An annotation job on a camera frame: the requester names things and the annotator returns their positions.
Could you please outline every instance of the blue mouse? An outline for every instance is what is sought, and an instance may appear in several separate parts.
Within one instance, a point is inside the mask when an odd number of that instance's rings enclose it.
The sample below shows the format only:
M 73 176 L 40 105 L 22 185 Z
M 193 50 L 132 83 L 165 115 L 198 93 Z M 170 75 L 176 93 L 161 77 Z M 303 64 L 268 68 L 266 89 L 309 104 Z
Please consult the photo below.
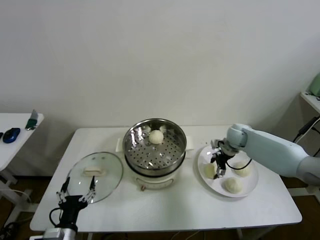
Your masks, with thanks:
M 3 134 L 2 140 L 6 144 L 14 142 L 20 133 L 20 128 L 13 127 Z

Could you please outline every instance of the glass lid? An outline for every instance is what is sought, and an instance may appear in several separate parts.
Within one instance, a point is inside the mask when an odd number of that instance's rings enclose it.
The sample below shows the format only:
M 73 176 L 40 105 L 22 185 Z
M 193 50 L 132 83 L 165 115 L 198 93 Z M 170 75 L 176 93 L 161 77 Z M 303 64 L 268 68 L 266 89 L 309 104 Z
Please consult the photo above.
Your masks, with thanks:
M 90 204 L 108 197 L 117 188 L 124 168 L 118 156 L 110 152 L 96 152 L 85 156 L 70 170 L 69 195 L 86 195 L 94 176 L 95 197 Z

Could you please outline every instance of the wooden floor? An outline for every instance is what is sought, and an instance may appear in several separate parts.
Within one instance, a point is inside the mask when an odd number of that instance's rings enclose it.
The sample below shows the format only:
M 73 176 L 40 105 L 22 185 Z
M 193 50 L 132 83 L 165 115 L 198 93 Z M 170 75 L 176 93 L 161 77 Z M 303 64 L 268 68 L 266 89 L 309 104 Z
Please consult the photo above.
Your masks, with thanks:
M 48 179 L 19 179 L 16 185 L 11 185 L 13 189 L 24 191 L 25 189 L 33 189 L 31 199 L 34 203 L 39 203 L 43 196 L 50 180 Z M 305 187 L 305 184 L 297 179 L 283 178 L 283 182 L 287 188 Z M 293 198 L 302 214 L 302 222 L 294 225 L 278 226 L 273 231 L 263 236 L 262 240 L 320 240 L 320 204 L 312 196 L 299 196 Z M 12 210 L 11 203 L 2 198 L 0 199 L 0 226 L 2 226 L 10 211 Z M 19 220 L 24 220 L 32 217 L 31 213 L 24 213 L 19 216 Z M 20 222 L 18 235 L 16 240 L 28 240 L 30 236 L 39 235 L 40 232 L 31 231 L 29 228 L 30 219 Z M 252 229 L 245 229 L 245 234 Z M 188 236 L 195 232 L 181 232 L 174 240 L 185 240 Z M 170 240 L 175 232 L 154 232 L 154 233 L 116 233 L 112 235 L 94 234 L 94 240 Z M 190 240 L 238 240 L 238 235 L 235 229 L 213 230 L 198 232 Z

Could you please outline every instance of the green object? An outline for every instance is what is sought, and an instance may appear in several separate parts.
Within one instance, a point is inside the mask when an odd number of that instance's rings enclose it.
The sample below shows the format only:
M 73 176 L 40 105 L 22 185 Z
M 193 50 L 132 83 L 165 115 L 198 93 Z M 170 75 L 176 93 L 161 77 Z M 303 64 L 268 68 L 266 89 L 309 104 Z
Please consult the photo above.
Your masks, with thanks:
M 309 87 L 309 91 L 313 95 L 320 97 L 320 73 L 318 73 L 318 75 L 315 76 L 315 78 L 313 79 L 313 81 Z
M 27 130 L 34 130 L 37 125 L 37 119 L 29 119 L 28 122 L 26 123 L 25 129 Z

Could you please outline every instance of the white wall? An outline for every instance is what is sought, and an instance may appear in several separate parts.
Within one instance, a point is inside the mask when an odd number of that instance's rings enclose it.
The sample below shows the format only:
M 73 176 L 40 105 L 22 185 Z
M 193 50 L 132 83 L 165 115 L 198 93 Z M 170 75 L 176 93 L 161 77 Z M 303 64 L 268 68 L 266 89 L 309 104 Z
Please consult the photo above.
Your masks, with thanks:
M 10 167 L 50 175 L 75 129 L 150 117 L 294 136 L 298 92 L 320 72 L 319 9 L 317 0 L 0 1 L 0 111 L 46 116 Z

